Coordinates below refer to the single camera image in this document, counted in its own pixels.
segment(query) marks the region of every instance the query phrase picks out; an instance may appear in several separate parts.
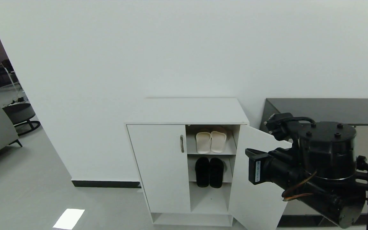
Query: black slipper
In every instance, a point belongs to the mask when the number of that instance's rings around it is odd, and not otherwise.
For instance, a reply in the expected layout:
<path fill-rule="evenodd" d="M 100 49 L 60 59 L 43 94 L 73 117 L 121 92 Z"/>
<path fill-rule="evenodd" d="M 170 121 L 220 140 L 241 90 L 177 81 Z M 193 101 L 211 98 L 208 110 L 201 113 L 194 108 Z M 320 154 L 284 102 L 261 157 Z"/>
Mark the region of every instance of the black slipper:
<path fill-rule="evenodd" d="M 195 163 L 195 177 L 197 185 L 205 188 L 209 184 L 209 160 L 207 157 L 201 157 Z"/>
<path fill-rule="evenodd" d="M 210 160 L 210 185 L 213 188 L 221 188 L 222 178 L 224 177 L 224 163 L 218 158 Z"/>

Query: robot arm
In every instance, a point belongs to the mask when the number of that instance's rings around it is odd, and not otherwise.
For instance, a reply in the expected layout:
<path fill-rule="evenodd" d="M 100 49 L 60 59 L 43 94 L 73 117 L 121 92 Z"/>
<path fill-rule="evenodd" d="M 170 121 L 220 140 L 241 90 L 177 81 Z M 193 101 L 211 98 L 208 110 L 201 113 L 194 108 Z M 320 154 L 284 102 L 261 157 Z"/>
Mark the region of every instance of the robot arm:
<path fill-rule="evenodd" d="M 301 124 L 302 120 L 310 124 Z M 290 137 L 293 144 L 268 153 L 246 149 L 249 181 L 254 185 L 273 182 L 285 189 L 284 201 L 298 199 L 337 226 L 350 227 L 368 201 L 368 164 L 365 157 L 355 155 L 356 130 L 338 122 L 294 118 L 290 113 L 272 115 L 264 124 L 276 140 Z"/>

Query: cabinet handle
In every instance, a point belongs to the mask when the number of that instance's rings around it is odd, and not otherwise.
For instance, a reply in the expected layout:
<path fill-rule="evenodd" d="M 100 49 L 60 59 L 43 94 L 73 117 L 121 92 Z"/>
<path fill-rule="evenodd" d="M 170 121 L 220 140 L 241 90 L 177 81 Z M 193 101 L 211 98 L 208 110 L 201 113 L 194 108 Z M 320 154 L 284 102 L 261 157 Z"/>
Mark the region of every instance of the cabinet handle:
<path fill-rule="evenodd" d="M 184 141 L 183 141 L 183 135 L 180 136 L 180 144 L 181 144 L 181 153 L 184 153 Z"/>

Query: floor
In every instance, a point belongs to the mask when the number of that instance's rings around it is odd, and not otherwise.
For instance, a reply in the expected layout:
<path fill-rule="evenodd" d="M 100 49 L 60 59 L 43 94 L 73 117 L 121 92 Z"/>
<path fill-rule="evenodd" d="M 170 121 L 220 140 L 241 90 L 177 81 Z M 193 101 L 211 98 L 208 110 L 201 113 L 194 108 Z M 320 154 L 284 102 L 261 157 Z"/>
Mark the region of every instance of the floor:
<path fill-rule="evenodd" d="M 0 103 L 9 101 L 12 93 L 1 91 Z M 51 230 L 68 208 L 85 210 L 73 230 L 245 229 L 239 223 L 233 227 L 154 226 L 140 189 L 74 187 L 43 127 L 19 140 L 23 147 L 12 144 L 0 151 L 0 230 Z"/>

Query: shoe cabinet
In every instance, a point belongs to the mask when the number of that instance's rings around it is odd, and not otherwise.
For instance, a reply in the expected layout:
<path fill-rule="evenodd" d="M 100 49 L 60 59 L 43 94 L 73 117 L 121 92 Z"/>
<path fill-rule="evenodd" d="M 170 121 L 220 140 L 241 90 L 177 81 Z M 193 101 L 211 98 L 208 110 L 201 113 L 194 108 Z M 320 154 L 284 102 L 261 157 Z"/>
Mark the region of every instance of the shoe cabinet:
<path fill-rule="evenodd" d="M 286 206 L 282 189 L 252 185 L 244 151 L 292 144 L 250 127 L 236 98 L 145 99 L 125 125 L 154 224 L 232 226 L 236 219 L 247 229 L 276 228 Z M 216 126 L 227 131 L 225 150 L 198 154 L 197 132 Z M 224 163 L 220 188 L 197 186 L 195 164 L 204 156 Z"/>

